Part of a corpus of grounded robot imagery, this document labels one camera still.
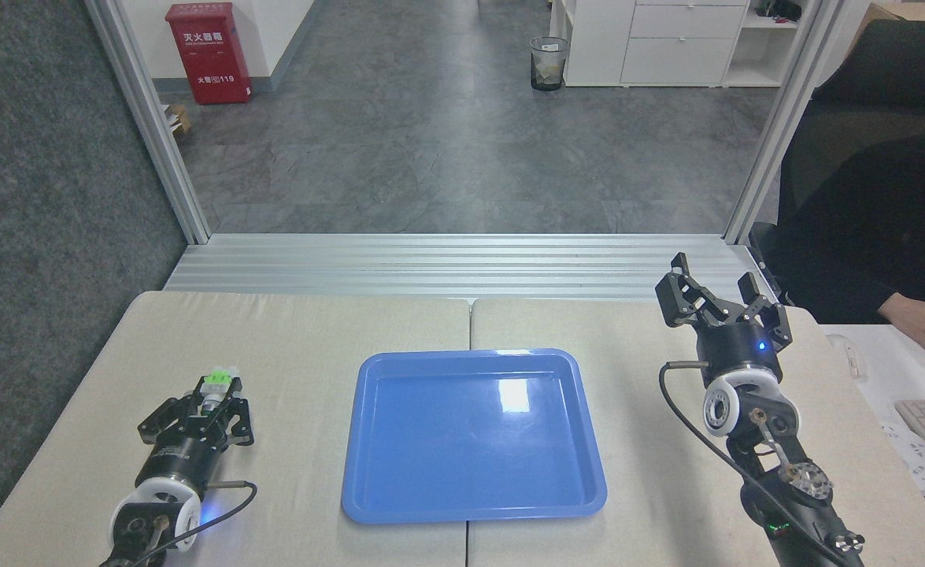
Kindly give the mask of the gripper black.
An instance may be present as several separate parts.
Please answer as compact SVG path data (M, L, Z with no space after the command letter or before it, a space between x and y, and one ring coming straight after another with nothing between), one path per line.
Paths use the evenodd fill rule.
M173 396L142 420L139 438L154 448L135 478L135 487L146 480L166 478L204 493L220 450L254 443L250 404L243 398L240 378L206 378L205 433L201 432L202 401L196 392Z
M686 254L675 255L670 266L654 291L668 327L695 327L698 359L708 364L701 371L704 383L744 366L767 369L782 380L778 351L792 344L792 332L785 306L760 293L754 274L747 272L737 281L744 308L740 323L726 325L733 320L734 304L693 279Z

